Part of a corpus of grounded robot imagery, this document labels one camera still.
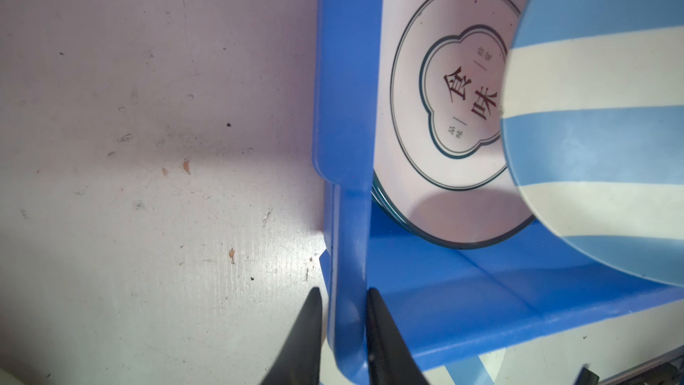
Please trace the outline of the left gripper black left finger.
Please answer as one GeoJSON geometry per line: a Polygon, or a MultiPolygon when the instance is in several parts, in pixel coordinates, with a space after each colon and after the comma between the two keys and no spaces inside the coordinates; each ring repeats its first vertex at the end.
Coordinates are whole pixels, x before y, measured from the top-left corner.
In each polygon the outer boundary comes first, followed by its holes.
{"type": "Polygon", "coordinates": [[[308,293],[278,357],[261,383],[318,385],[321,354],[322,295],[315,287],[308,293]]]}

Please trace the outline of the white plate with green rings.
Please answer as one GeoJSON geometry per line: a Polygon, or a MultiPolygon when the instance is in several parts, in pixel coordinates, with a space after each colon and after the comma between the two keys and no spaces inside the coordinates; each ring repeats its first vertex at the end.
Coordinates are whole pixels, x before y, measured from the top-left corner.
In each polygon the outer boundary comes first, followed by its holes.
{"type": "Polygon", "coordinates": [[[528,0],[383,0],[372,195],[449,248],[505,241],[534,219],[509,172],[502,80],[528,0]]]}

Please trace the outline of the blue plastic bin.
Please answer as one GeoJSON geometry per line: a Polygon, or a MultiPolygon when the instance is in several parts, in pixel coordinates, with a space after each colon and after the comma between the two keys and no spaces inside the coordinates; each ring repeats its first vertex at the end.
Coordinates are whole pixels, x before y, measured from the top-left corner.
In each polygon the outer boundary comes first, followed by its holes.
{"type": "Polygon", "coordinates": [[[382,7],[318,0],[313,163],[326,183],[329,343],[347,379],[369,381],[370,288],[424,369],[682,298],[683,283],[627,274],[577,251],[528,206],[527,227],[475,249],[429,242],[386,214],[372,195],[382,7]]]}

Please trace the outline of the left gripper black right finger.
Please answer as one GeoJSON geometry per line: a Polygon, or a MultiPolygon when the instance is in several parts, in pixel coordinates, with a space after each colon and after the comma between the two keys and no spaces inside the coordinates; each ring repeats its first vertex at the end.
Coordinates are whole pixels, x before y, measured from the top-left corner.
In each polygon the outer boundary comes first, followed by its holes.
{"type": "Polygon", "coordinates": [[[367,292],[365,329],[370,384],[429,384],[376,288],[367,292]]]}

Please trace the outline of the blue white striped plate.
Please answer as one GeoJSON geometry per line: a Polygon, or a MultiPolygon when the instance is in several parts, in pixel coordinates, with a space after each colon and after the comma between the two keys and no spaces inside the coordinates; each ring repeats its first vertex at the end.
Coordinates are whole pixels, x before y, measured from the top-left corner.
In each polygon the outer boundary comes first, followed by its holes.
{"type": "Polygon", "coordinates": [[[534,215],[627,274],[683,283],[683,0],[529,0],[502,87],[534,215]]]}

